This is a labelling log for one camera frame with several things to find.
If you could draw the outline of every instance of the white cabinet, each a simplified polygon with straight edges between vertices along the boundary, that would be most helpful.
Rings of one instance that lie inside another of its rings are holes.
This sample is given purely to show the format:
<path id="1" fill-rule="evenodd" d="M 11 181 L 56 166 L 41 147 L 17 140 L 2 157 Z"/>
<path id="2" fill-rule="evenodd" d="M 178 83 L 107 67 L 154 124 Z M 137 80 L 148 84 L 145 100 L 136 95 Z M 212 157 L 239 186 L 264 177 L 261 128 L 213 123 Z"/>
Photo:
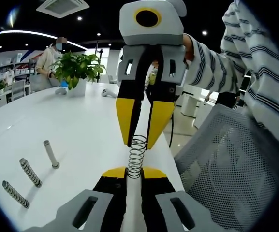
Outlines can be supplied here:
<path id="1" fill-rule="evenodd" d="M 200 126 L 202 125 L 202 123 L 204 122 L 204 120 L 206 119 L 208 114 L 210 113 L 213 106 L 214 106 L 214 104 L 211 102 L 207 102 L 207 103 L 204 103 L 202 101 L 200 102 L 197 116 L 194 121 L 194 126 L 196 128 L 200 128 Z"/>
<path id="2" fill-rule="evenodd" d="M 196 117 L 199 101 L 190 95 L 184 95 L 181 113 L 185 116 Z"/>
<path id="3" fill-rule="evenodd" d="M 0 108 L 7 104 L 6 95 L 3 94 L 0 96 Z"/>

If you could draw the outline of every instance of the white table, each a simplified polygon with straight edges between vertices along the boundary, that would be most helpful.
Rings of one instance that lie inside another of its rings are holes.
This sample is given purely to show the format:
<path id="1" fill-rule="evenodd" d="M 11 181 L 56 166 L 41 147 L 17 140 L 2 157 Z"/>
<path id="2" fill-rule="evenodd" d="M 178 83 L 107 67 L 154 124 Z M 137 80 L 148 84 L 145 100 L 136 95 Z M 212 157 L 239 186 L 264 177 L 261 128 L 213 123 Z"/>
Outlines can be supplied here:
<path id="1" fill-rule="evenodd" d="M 102 97 L 104 88 L 118 92 L 117 85 L 88 83 L 84 98 L 55 95 L 52 88 L 0 108 L 0 205 L 19 230 L 49 223 L 60 206 L 93 189 L 103 172 L 127 166 L 130 149 L 122 141 L 116 99 Z M 149 109 L 145 99 L 138 134 L 147 132 Z M 51 168 L 44 140 L 50 141 L 60 162 L 57 170 Z M 25 175 L 20 158 L 26 158 L 43 181 L 41 188 Z M 163 134 L 146 152 L 144 166 L 163 171 L 177 191 L 183 190 Z M 4 191 L 3 180 L 30 201 L 29 209 Z"/>
<path id="2" fill-rule="evenodd" d="M 25 85 L 24 91 L 25 91 L 26 95 L 29 95 L 31 93 L 31 85 Z M 9 95 L 11 93 L 12 93 L 12 91 L 8 90 L 8 91 L 5 91 L 4 93 L 0 94 L 0 108 L 7 104 L 7 95 Z"/>

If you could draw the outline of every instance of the spring on rod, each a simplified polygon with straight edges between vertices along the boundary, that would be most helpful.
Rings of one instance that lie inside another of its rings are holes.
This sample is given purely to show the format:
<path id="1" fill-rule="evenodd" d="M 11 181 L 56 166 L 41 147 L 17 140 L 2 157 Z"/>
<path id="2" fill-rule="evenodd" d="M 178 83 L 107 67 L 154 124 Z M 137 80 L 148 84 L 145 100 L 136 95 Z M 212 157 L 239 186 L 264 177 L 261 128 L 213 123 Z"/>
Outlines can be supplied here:
<path id="1" fill-rule="evenodd" d="M 129 154 L 128 177 L 137 179 L 144 162 L 144 155 L 147 149 L 147 139 L 142 135 L 132 137 L 131 150 Z"/>
<path id="2" fill-rule="evenodd" d="M 30 180 L 34 183 L 34 185 L 38 188 L 42 186 L 42 181 L 38 178 L 38 176 L 35 174 L 31 166 L 29 165 L 29 162 L 22 158 L 20 159 L 20 165 L 24 172 L 27 174 L 27 176 L 30 178 Z"/>
<path id="3" fill-rule="evenodd" d="M 19 202 L 23 207 L 29 208 L 29 202 L 24 197 L 22 197 L 7 181 L 3 180 L 2 183 L 6 192 L 9 193 L 17 202 Z"/>

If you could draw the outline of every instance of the yellow circle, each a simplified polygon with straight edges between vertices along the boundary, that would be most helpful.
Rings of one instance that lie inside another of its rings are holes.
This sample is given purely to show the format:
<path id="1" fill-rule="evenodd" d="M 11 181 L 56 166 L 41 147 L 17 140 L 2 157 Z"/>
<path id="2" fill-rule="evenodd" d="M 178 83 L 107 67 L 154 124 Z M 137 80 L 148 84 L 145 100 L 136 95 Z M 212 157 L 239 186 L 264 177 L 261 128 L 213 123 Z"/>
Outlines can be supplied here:
<path id="1" fill-rule="evenodd" d="M 139 24 L 139 23 L 137 22 L 136 17 L 137 17 L 137 15 L 138 15 L 140 12 L 142 12 L 142 11 L 149 11 L 149 12 L 154 13 L 154 14 L 157 16 L 157 18 L 158 18 L 158 22 L 157 22 L 155 25 L 151 26 L 151 27 L 145 27 L 145 26 L 142 26 L 141 24 Z M 145 27 L 145 28 L 154 28 L 154 27 L 157 27 L 157 26 L 161 23 L 161 21 L 162 21 L 162 16 L 161 16 L 161 14 L 160 14 L 156 9 L 150 8 L 150 7 L 142 7 L 142 8 L 139 8 L 138 10 L 136 10 L 135 15 L 134 15 L 134 18 L 135 18 L 135 22 L 136 22 L 136 23 L 138 23 L 140 26 Z"/>

